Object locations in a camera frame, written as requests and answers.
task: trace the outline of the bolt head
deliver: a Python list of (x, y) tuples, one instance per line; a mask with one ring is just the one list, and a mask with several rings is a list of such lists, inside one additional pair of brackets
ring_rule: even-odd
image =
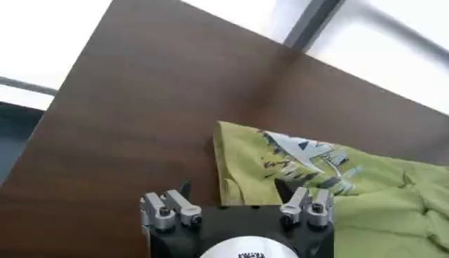
[(159, 208), (159, 215), (161, 215), (161, 217), (165, 217), (168, 216), (170, 214), (170, 210), (167, 207), (161, 207)]
[(281, 226), (285, 229), (290, 229), (293, 226), (293, 219), (288, 215), (283, 215), (280, 222)]
[(190, 227), (194, 230), (199, 229), (203, 223), (203, 218), (200, 216), (193, 217), (190, 222)]
[(315, 213), (323, 213), (323, 206), (320, 203), (312, 203), (311, 210)]

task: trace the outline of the wooden table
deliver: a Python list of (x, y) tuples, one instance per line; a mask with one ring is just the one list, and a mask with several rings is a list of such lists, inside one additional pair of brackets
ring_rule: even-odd
[(0, 190), (0, 257), (144, 257), (138, 200), (218, 203), (216, 120), (449, 164), (449, 118), (178, 0), (116, 0)]

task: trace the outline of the white label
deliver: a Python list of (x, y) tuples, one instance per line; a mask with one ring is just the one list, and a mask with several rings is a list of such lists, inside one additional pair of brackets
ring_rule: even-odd
[(200, 258), (298, 258), (290, 248), (261, 236), (239, 236), (212, 246)]

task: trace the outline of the metal bracket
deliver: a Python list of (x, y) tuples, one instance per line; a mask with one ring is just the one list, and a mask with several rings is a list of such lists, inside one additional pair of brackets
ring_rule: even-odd
[(140, 200), (142, 226), (165, 231), (175, 226), (176, 214), (168, 209), (155, 193), (146, 193)]
[(307, 208), (309, 223), (317, 227), (325, 227), (333, 219), (333, 195), (329, 190), (320, 189), (314, 201)]
[(292, 198), (279, 208), (282, 213), (281, 223), (284, 227), (290, 227), (301, 220), (302, 206), (309, 199), (309, 191), (304, 187), (298, 187)]
[(176, 190), (167, 191), (165, 197), (166, 205), (180, 214), (182, 224), (191, 228), (201, 225), (203, 221), (201, 207), (192, 205)]

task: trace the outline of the green cloth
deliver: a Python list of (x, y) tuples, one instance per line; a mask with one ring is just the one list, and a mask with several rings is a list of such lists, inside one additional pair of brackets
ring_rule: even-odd
[(279, 204), (274, 179), (335, 194), (335, 257), (449, 257), (449, 168), (219, 122), (223, 205)]

